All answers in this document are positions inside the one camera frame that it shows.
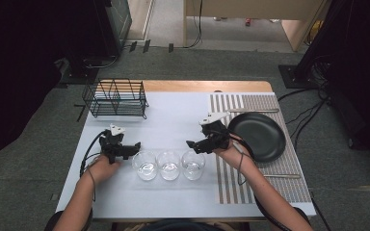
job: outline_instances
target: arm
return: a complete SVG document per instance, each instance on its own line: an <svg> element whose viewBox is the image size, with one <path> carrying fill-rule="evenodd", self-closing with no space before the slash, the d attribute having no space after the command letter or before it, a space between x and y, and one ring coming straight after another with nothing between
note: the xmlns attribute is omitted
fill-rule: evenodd
<svg viewBox="0 0 370 231"><path fill-rule="evenodd" d="M249 153L242 145L239 146L243 148L244 153ZM240 165L242 154L232 141L227 150L216 149L214 152L232 167L237 168ZM258 201L273 218L291 230L312 230L307 221L266 180L251 158L243 158L241 173L249 182Z"/></svg>
<svg viewBox="0 0 370 231"><path fill-rule="evenodd" d="M95 186L110 178L119 168L119 165L120 163L110 165L108 158L100 155L77 182L73 196L56 223L54 230L82 230L92 208Z"/></svg>

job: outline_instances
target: grey carpet floor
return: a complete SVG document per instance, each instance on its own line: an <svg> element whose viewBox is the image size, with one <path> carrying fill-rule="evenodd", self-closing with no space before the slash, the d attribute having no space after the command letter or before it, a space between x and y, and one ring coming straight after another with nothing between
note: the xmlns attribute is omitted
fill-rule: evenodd
<svg viewBox="0 0 370 231"><path fill-rule="evenodd" d="M301 54L208 51L150 47L143 53L123 52L98 77L159 80L261 80L277 96L289 91L279 64L297 64ZM21 137L0 151L0 230L42 230L55 212L87 111L76 121L83 86L53 89L30 120ZM316 90L280 101L286 121L319 101ZM298 122L288 124L292 133ZM370 230L370 151L352 150L348 134L334 108L324 105L303 129L297 155L317 205L332 230ZM311 219L315 230L326 230L320 216ZM95 223L92 230L109 230ZM266 223L252 223L268 230Z"/></svg>

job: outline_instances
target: wooden table edge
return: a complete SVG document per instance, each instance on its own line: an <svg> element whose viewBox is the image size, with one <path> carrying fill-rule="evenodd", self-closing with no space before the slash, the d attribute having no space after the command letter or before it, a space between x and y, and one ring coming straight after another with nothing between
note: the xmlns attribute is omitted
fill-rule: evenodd
<svg viewBox="0 0 370 231"><path fill-rule="evenodd" d="M182 92L273 92L266 81L143 80L147 91Z"/></svg>

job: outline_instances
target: black plate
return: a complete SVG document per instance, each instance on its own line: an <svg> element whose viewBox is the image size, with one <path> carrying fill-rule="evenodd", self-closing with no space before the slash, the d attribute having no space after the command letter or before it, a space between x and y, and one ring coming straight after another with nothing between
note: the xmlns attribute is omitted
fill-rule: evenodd
<svg viewBox="0 0 370 231"><path fill-rule="evenodd" d="M260 113L240 114L229 122L227 129L248 143L257 162L272 162L284 152L284 133L268 116Z"/></svg>

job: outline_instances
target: person's left hand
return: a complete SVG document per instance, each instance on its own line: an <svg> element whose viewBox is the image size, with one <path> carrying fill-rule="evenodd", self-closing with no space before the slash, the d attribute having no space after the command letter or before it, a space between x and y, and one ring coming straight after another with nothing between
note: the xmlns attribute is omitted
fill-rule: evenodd
<svg viewBox="0 0 370 231"><path fill-rule="evenodd" d="M92 178L96 185L110 178L121 165L120 162L110 164L109 159L105 155L99 155L94 164L92 164L87 171L90 170Z"/></svg>

